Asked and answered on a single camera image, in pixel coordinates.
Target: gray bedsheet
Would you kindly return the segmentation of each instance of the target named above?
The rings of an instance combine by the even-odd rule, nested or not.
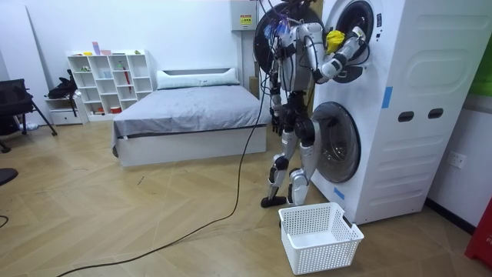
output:
[[[258,124],[270,121],[265,102]],[[111,147],[128,135],[253,126],[259,109],[260,101],[240,85],[159,90],[115,116]]]

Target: washing machine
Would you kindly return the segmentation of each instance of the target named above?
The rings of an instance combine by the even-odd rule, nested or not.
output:
[[[490,0],[324,1],[328,31],[362,24],[368,42],[314,95],[323,146],[311,180],[348,220],[422,209],[491,18]]]

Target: wooden floor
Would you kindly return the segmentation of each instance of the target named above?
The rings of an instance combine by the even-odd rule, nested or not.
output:
[[[231,211],[238,156],[122,169],[109,151],[110,126],[57,127],[58,137],[43,127],[6,141],[12,151],[0,154],[0,167],[20,174],[0,187],[0,215],[10,218],[0,229],[0,276],[55,276],[132,258]],[[244,160],[233,217],[145,259],[70,276],[292,276],[277,209],[259,206],[280,146],[269,136],[267,153]],[[307,201],[325,200],[311,186]],[[308,276],[492,275],[463,256],[470,236],[429,209],[361,230],[352,266]]]

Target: white laundry basket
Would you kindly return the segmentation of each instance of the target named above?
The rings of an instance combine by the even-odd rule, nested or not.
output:
[[[282,243],[295,275],[349,266],[361,230],[335,202],[280,209]]]

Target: red object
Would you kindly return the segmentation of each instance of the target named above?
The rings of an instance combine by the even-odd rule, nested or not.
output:
[[[121,107],[111,107],[110,110],[111,110],[111,113],[120,113]]]
[[[470,259],[480,259],[492,267],[492,199],[464,254]]]
[[[130,78],[128,77],[128,73],[125,72],[125,77],[126,77],[126,82],[130,85]]]

